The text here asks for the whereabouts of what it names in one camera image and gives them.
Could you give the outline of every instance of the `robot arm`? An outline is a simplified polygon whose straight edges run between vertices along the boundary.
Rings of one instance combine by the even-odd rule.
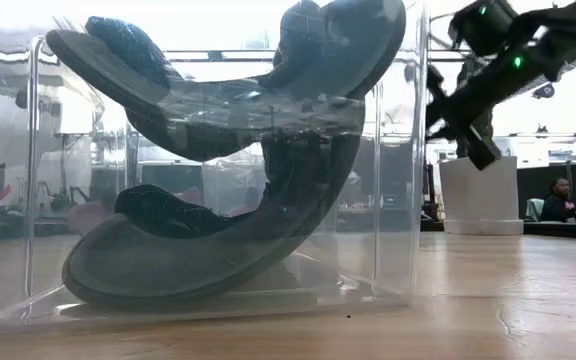
[[[546,33],[530,45],[540,27]],[[433,101],[426,108],[426,127],[443,118],[446,127],[429,139],[464,139],[471,161],[483,170],[501,154],[472,122],[539,76],[559,80],[561,68],[576,60],[576,2],[517,15],[505,0],[478,0],[455,14],[450,35],[455,47],[466,41],[477,57],[497,56],[450,96],[441,89],[441,74],[430,66]]]

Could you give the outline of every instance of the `clear plastic box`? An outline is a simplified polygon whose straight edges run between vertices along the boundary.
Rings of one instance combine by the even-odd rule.
[[[75,3],[0,0],[0,331],[410,299],[424,1]]]

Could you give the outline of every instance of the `wooden surface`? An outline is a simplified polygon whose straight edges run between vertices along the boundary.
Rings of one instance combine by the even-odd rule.
[[[576,240],[422,233],[408,308],[0,337],[0,359],[576,359]]]

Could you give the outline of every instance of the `wooden table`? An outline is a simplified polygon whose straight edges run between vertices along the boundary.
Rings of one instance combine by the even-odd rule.
[[[422,233],[409,308],[0,337],[0,359],[575,359],[576,240]]]

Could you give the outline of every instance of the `white pedestal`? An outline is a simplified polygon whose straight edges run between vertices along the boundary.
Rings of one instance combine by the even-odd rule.
[[[519,235],[517,158],[503,157],[483,171],[469,159],[439,165],[444,231],[462,235]]]

